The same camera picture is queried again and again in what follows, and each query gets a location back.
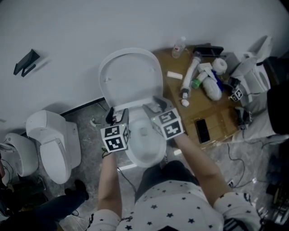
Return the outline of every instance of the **toilet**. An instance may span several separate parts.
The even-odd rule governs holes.
[[[161,162],[166,140],[153,129],[143,104],[154,105],[163,95],[163,76],[158,59],[149,51],[126,48],[106,57],[98,71],[103,96],[114,115],[129,109],[130,139],[126,154],[137,166],[148,168]]]
[[[0,143],[0,151],[3,159],[5,154],[12,155],[9,159],[13,161],[14,164],[12,165],[15,166],[18,175],[21,177],[31,175],[38,168],[35,144],[24,136],[8,133],[4,138],[4,142]]]
[[[81,162],[76,123],[42,110],[27,119],[26,133],[41,143],[40,156],[48,176],[55,183],[64,184],[70,178],[71,170]]]

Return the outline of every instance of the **water bottle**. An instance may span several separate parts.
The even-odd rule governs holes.
[[[174,57],[175,59],[179,58],[182,52],[184,51],[186,47],[185,40],[186,40],[185,37],[181,37],[175,43],[175,46],[172,49],[172,57]]]

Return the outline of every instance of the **green cap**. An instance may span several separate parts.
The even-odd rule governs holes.
[[[197,89],[197,88],[199,88],[200,84],[201,84],[200,80],[193,79],[192,82],[191,82],[191,87],[194,88],[194,89]]]

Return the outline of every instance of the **smartphone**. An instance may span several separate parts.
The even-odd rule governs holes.
[[[200,143],[208,142],[210,140],[210,135],[209,135],[206,121],[204,119],[197,120],[195,122],[195,125],[197,128]]]

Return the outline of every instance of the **white cap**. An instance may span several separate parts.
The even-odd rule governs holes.
[[[183,99],[187,99],[187,98],[188,98],[188,93],[183,93],[183,94],[182,94],[182,98],[183,98]]]

